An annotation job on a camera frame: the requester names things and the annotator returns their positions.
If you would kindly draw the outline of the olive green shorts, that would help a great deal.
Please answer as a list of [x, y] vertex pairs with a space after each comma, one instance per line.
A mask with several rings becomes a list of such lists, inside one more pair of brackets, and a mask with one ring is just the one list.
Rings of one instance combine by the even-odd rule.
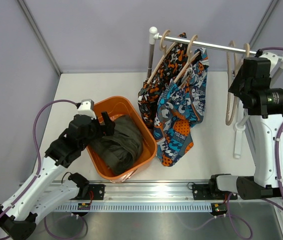
[[122, 115], [114, 122], [113, 135], [95, 139], [89, 146], [117, 176], [133, 167], [144, 147], [143, 136], [129, 115]]

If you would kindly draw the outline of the blue orange patterned shorts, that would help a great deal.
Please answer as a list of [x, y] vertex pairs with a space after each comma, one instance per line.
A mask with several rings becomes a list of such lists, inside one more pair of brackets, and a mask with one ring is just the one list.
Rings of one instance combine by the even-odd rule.
[[191, 128], [204, 120], [210, 66], [207, 50], [195, 50], [196, 58], [180, 78], [174, 76], [160, 95], [154, 118], [153, 137], [157, 158], [174, 166], [194, 145]]

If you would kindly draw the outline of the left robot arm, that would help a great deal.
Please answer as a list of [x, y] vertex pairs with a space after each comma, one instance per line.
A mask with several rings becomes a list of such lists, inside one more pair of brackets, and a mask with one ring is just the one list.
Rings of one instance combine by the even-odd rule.
[[0, 228], [13, 240], [26, 240], [50, 212], [67, 200], [92, 197], [90, 182], [72, 173], [56, 190], [43, 195], [55, 178], [64, 172], [93, 140], [111, 136], [115, 122], [102, 112], [103, 123], [88, 115], [76, 114], [46, 150], [40, 169], [4, 203], [0, 204]]

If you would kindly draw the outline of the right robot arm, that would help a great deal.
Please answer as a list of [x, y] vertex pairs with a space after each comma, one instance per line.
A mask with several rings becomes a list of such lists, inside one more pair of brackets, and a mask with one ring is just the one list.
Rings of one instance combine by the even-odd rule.
[[271, 71], [279, 61], [274, 53], [246, 57], [228, 91], [245, 110], [246, 131], [253, 157], [253, 176], [212, 175], [208, 194], [215, 199], [235, 193], [244, 200], [283, 197], [283, 89], [271, 87]]

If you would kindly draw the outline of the orange black camo shorts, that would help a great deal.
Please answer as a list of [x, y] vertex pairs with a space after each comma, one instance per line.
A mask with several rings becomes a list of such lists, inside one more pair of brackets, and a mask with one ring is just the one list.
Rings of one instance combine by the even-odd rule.
[[175, 43], [164, 59], [160, 59], [155, 67], [157, 72], [151, 82], [144, 81], [143, 87], [138, 93], [137, 103], [141, 119], [148, 129], [154, 127], [154, 120], [158, 100], [170, 83], [176, 77], [187, 62], [187, 44]]

